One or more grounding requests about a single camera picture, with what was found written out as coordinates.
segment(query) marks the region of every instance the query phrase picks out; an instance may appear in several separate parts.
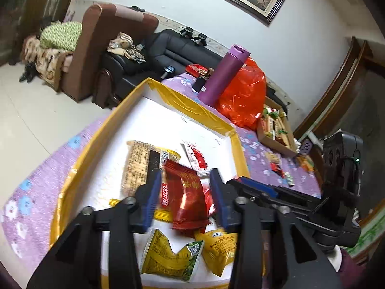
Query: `snack package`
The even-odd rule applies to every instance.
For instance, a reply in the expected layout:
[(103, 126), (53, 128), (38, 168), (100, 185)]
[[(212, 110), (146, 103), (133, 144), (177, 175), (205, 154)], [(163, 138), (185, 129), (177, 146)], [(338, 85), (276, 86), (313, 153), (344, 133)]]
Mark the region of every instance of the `snack package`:
[(297, 160), (304, 170), (307, 172), (314, 172), (314, 163), (309, 155), (301, 154), (297, 157)]
[(265, 135), (275, 140), (274, 119), (272, 119), (270, 116), (267, 116), (266, 118), (266, 129), (267, 130), (265, 132)]
[(283, 172), (282, 168), (281, 168), (278, 164), (276, 164), (276, 163), (270, 163), (270, 167), (271, 167), (271, 170), (272, 170), (274, 173), (280, 175), (283, 179), (285, 179), (284, 172)]
[(215, 206), (211, 196), (210, 186), (208, 184), (202, 184), (202, 187), (203, 187), (203, 193), (205, 194), (207, 215), (211, 216), (215, 212)]
[(276, 164), (282, 163), (281, 158), (278, 155), (276, 155), (275, 153), (265, 151), (264, 154), (270, 163), (276, 163)]
[(281, 143), (282, 145), (284, 145), (285, 147), (289, 147), (290, 146), (290, 143), (289, 143), (289, 139), (287, 137), (287, 131), (285, 130), (285, 126), (283, 124), (283, 121), (281, 118), (277, 118), (275, 120), (275, 129), (276, 129), (276, 140)]
[[(114, 207), (116, 206), (118, 203), (120, 202), (119, 199), (110, 199), (110, 201), (108, 202), (108, 204), (111, 206), (111, 207)], [(168, 223), (171, 223), (173, 221), (173, 217), (171, 216), (171, 213), (167, 210), (163, 210), (161, 208), (159, 209), (155, 209), (154, 211), (154, 219), (155, 220), (161, 220), (161, 221), (164, 221), (164, 222), (168, 222)]]
[(160, 188), (160, 206), (163, 208), (168, 208), (169, 206), (168, 186), (165, 183), (162, 183)]
[(210, 175), (209, 166), (206, 163), (201, 151), (197, 149), (195, 143), (184, 142), (183, 146), (186, 150), (187, 157), (189, 158), (191, 167), (196, 171), (199, 177), (207, 177)]
[(180, 160), (180, 155), (172, 150), (155, 147), (141, 141), (128, 141), (128, 155), (123, 170), (121, 190), (125, 197), (135, 195), (136, 189), (145, 184), (147, 175), (153, 168), (163, 170), (166, 160)]
[(144, 248), (140, 273), (190, 281), (199, 265), (202, 249), (203, 241), (197, 241), (174, 253), (168, 238), (159, 229), (153, 229)]
[(210, 222), (201, 180), (196, 171), (171, 160), (166, 161), (164, 169), (173, 215), (173, 229), (205, 228)]
[(293, 180), (292, 176), (290, 175), (290, 173), (289, 172), (285, 172), (284, 175), (285, 175), (285, 178), (287, 180), (288, 185), (290, 187), (293, 187), (295, 185), (295, 183), (294, 183), (294, 180)]
[(270, 107), (265, 107), (263, 109), (263, 115), (264, 116), (271, 116), (273, 119), (277, 119), (280, 116), (280, 112), (277, 111), (276, 109), (272, 109)]
[(237, 233), (226, 233), (222, 228), (207, 233), (195, 232), (196, 241), (204, 241), (202, 256), (207, 267), (222, 277), (225, 266), (234, 261)]

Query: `striped cloth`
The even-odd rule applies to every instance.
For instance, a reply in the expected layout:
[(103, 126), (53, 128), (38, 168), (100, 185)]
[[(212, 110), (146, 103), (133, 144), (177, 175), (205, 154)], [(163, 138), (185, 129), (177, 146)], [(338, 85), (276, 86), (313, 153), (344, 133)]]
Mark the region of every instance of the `striped cloth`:
[(144, 56), (136, 50), (134, 44), (132, 43), (132, 38), (125, 33), (119, 33), (116, 39), (111, 40), (107, 51), (127, 57), (127, 59), (137, 63), (146, 62)]

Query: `tiled floor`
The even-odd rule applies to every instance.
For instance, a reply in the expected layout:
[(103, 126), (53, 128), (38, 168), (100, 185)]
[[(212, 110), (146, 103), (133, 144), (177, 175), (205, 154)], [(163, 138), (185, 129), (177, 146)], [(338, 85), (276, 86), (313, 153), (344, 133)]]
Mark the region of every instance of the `tiled floor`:
[[(0, 67), (0, 207), (45, 158), (69, 138), (110, 112), (88, 98), (76, 103), (35, 78), (20, 83), (24, 66)], [(20, 261), (5, 240), (0, 226), (0, 261), (26, 287)]]

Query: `brown sofa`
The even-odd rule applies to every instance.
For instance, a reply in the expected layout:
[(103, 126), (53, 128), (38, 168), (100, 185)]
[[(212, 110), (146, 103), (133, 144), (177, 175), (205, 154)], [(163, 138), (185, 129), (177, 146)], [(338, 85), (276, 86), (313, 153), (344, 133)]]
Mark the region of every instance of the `brown sofa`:
[(119, 32), (129, 34), (134, 44), (152, 34), (158, 26), (152, 15), (115, 4), (94, 4), (84, 13), (80, 35), (68, 73), (63, 73), (63, 92), (79, 102), (92, 95), (102, 53)]

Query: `shoe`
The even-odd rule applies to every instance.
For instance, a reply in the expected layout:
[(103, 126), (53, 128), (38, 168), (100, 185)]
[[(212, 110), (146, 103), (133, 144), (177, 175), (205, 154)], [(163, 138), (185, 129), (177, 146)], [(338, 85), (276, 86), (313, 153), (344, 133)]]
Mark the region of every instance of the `shoe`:
[(28, 83), (30, 83), (30, 82), (35, 78), (35, 76), (37, 76), (37, 74), (38, 74), (38, 72), (37, 72), (35, 66), (36, 66), (36, 65), (33, 63), (33, 65), (31, 66), (30, 73), (29, 73), (29, 75), (28, 75), (27, 78), (26, 78), (26, 81), (27, 81)]
[(19, 78), (19, 82), (23, 82), (27, 79), (31, 71), (31, 63), (26, 64), (24, 67), (24, 74)]

